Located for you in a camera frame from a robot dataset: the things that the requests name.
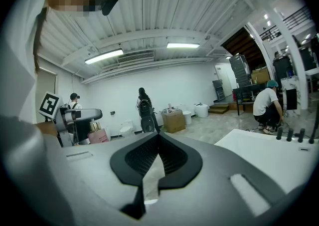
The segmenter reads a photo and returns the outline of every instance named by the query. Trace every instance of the white table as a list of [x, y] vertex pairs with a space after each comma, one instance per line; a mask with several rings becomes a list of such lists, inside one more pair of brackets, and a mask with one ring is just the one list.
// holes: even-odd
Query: white table
[[310, 178], [319, 158], [319, 144], [302, 143], [286, 137], [232, 130], [215, 145], [224, 147], [271, 177], [286, 192], [304, 184]]
[[319, 67], [314, 68], [314, 69], [310, 69], [310, 70], [308, 70], [308, 71], [305, 71], [306, 76], [308, 76], [309, 79], [310, 79], [311, 93], [314, 92], [314, 89], [313, 89], [313, 78], [312, 78], [312, 76], [315, 75], [315, 74], [318, 74], [318, 73], [319, 73]]

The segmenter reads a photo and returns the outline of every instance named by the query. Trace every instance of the ceiling light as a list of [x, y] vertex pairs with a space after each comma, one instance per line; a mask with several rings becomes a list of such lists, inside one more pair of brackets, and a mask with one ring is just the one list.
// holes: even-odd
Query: ceiling light
[[167, 48], [198, 48], [198, 43], [176, 43], [176, 42], [169, 42], [167, 44]]
[[89, 59], [86, 59], [85, 63], [86, 64], [92, 64], [92, 63], [95, 63], [97, 61], [100, 61], [100, 60], [103, 60], [103, 59], [106, 59], [106, 58], [109, 58], [109, 57], [112, 57], [112, 56], [119, 56], [119, 55], [123, 55], [123, 50], [122, 49], [116, 49], [116, 50], [113, 50], [113, 51], [110, 51], [110, 52], [106, 52], [106, 53], [101, 54], [101, 55], [97, 55], [97, 56], [91, 57]]

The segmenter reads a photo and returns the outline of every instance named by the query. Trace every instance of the black knob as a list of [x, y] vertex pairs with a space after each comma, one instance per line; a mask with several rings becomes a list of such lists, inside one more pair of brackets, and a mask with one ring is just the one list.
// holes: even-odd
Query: black knob
[[292, 128], [289, 129], [288, 131], [288, 136], [287, 136], [287, 141], [290, 142], [291, 141], [291, 138], [294, 134], [294, 130]]
[[300, 130], [300, 133], [299, 133], [299, 138], [298, 138], [298, 142], [299, 142], [299, 143], [302, 143], [302, 142], [303, 142], [304, 135], [305, 135], [305, 129], [302, 128], [302, 129]]
[[278, 132], [277, 132], [277, 137], [276, 137], [276, 139], [277, 139], [277, 140], [280, 140], [282, 134], [283, 134], [283, 128], [279, 128], [279, 129], [278, 129]]

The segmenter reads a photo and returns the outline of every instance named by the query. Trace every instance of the teal cap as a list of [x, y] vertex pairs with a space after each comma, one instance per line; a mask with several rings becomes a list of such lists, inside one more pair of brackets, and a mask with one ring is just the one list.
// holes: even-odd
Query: teal cap
[[278, 87], [278, 83], [275, 80], [269, 80], [267, 82], [267, 88], [273, 88], [273, 87]]

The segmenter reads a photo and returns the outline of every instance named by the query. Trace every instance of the doorway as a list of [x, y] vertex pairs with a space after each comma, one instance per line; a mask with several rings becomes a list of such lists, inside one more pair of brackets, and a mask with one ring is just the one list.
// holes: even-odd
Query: doorway
[[231, 88], [225, 65], [216, 65], [215, 68], [218, 75], [218, 79], [220, 79], [221, 85], [223, 86], [224, 96], [227, 97], [232, 95], [233, 89]]
[[47, 91], [55, 93], [55, 82], [56, 74], [45, 70], [43, 68], [39, 69], [36, 79], [35, 88], [35, 109], [36, 109], [36, 122], [44, 122], [45, 118], [38, 112], [44, 95]]

